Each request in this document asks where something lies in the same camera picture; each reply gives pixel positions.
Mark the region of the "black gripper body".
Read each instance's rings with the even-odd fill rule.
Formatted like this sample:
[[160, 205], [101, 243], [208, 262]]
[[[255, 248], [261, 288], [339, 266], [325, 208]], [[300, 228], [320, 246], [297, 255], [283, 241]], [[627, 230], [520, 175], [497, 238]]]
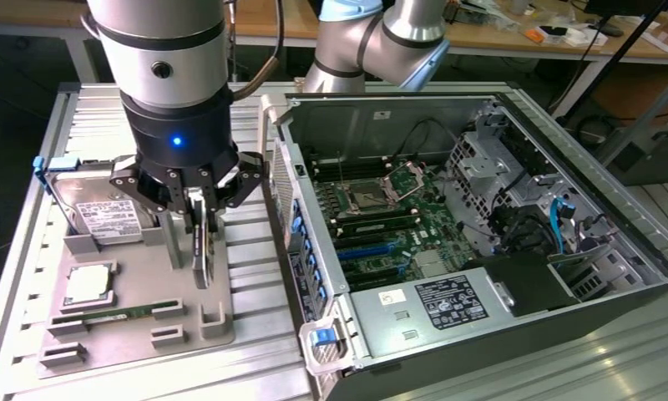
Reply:
[[153, 176], [168, 170], [196, 173], [207, 168], [221, 178], [239, 163], [232, 138], [233, 94], [217, 92], [183, 108], [160, 108], [121, 93], [141, 168]]

